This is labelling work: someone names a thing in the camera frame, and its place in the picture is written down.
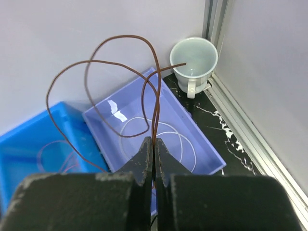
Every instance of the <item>cup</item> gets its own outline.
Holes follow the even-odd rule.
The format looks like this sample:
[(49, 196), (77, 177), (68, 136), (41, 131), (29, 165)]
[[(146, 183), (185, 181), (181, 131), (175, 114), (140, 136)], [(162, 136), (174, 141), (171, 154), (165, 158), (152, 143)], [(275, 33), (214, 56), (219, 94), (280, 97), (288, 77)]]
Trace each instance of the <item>cup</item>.
[(184, 39), (172, 48), (170, 54), (171, 65), (186, 63), (173, 70), (180, 89), (190, 99), (205, 89), (217, 61), (215, 46), (204, 38)]

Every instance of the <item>blue plastic tray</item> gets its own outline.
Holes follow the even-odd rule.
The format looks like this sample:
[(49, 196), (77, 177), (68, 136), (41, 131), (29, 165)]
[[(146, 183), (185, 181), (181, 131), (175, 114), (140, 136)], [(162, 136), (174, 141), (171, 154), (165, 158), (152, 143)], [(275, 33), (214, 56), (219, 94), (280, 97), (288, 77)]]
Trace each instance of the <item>blue plastic tray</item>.
[[(155, 70), (151, 68), (146, 73), (148, 76)], [(151, 82), (157, 88), (158, 76), (154, 75)], [(143, 119), (133, 119), (142, 117), (141, 110), (141, 89), (144, 80), (140, 77), (116, 91), (108, 98), (97, 104), (97, 108), (106, 118), (109, 124), (118, 132), (122, 130), (123, 135), (137, 134), (146, 129)], [(150, 86), (145, 89), (145, 111), (148, 118), (152, 118), (155, 95)], [(112, 172), (120, 169), (140, 148), (146, 134), (135, 138), (119, 138), (107, 125), (101, 121), (94, 108), (83, 113), (104, 158)], [(214, 149), (212, 144), (204, 136), (192, 120), (187, 111), (181, 106), (168, 86), (162, 81), (160, 95), (160, 117), (159, 121), (174, 127), (180, 134), (185, 136), (191, 143), (196, 153), (196, 166), (194, 174), (211, 175), (222, 169), (226, 163)], [(159, 124), (158, 134), (166, 131), (174, 132), (172, 128), (164, 124)], [(159, 136), (163, 139), (170, 153), (180, 160), (181, 147), (177, 134), (164, 133)], [(194, 155), (191, 145), (182, 139), (183, 156), (181, 163), (192, 170), (194, 166)], [(155, 196), (152, 196), (152, 214), (156, 212)]]
[[(93, 136), (85, 124), (81, 112), (58, 103), (51, 108), (52, 115), (60, 129), (85, 158), (105, 170), (103, 160)], [(54, 127), (47, 111), (37, 115), (0, 137), (0, 193), (1, 213), (4, 214), (18, 184), (28, 175), (39, 173), (37, 155), (46, 144), (64, 140)], [(72, 152), (64, 142), (49, 145), (42, 152), (41, 162), (47, 172), (58, 172), (64, 160)], [(75, 154), (78, 167), (67, 172), (99, 172), (96, 167), (84, 162)]]

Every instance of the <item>white wall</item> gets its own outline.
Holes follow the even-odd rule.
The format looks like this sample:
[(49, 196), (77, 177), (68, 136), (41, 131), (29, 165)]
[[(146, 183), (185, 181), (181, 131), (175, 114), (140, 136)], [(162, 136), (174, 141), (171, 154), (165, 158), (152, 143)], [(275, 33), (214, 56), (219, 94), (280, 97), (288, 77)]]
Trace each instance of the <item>white wall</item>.
[[(2, 0), (0, 134), (44, 110), (52, 78), (67, 65), (89, 59), (95, 47), (110, 36), (144, 36), (156, 49), (161, 66), (169, 65), (168, 55), (176, 42), (201, 36), (204, 10), (205, 0)], [(148, 47), (133, 39), (110, 42), (97, 58), (141, 72), (154, 65)], [(63, 75), (51, 103), (88, 103), (84, 67)], [(94, 64), (89, 87), (99, 100), (133, 76), (119, 67)]]
[(236, 0), (217, 75), (308, 193), (308, 1)]

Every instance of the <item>pink wire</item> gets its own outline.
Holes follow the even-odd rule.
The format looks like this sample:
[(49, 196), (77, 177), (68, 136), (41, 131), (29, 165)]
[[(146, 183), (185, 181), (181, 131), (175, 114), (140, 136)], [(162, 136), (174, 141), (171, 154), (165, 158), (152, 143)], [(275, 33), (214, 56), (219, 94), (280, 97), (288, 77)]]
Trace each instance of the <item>pink wire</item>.
[[(39, 150), (39, 152), (38, 152), (38, 154), (37, 154), (37, 166), (38, 166), (38, 169), (39, 169), (41, 172), (46, 172), (46, 170), (45, 170), (45, 168), (44, 168), (44, 166), (43, 166), (43, 164), (42, 164), (42, 154), (43, 154), (44, 149), (45, 149), (46, 147), (48, 147), (49, 145), (51, 145), (51, 144), (53, 144), (53, 143), (58, 143), (58, 142), (67, 143), (67, 141), (64, 141), (64, 140), (53, 141), (53, 142), (50, 142), (50, 143), (46, 144), (45, 146), (43, 146), (43, 147)], [(64, 162), (63, 162), (63, 164), (62, 164), (62, 166), (60, 167), (60, 169), (59, 169), (58, 172), (61, 172), (61, 171), (63, 170), (63, 168), (65, 167), (65, 165), (67, 164), (67, 162), (69, 161), (69, 159), (70, 159), (72, 156), (75, 157), (74, 151), (72, 151), (72, 152), (69, 154), (69, 156), (64, 160)], [(64, 172), (67, 172), (69, 169), (71, 169), (71, 168), (73, 168), (73, 167), (76, 167), (76, 166), (78, 166), (78, 162), (77, 162), (77, 164), (75, 164), (74, 166), (68, 167)]]

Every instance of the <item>marble countertop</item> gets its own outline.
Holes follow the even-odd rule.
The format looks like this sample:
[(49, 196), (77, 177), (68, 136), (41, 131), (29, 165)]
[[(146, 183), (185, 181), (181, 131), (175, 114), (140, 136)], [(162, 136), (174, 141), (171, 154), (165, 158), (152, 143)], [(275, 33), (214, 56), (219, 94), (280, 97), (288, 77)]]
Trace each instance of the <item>marble countertop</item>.
[(204, 92), (188, 99), (174, 74), (164, 78), (178, 101), (189, 111), (200, 130), (227, 165), (215, 175), (261, 175), (235, 135)]

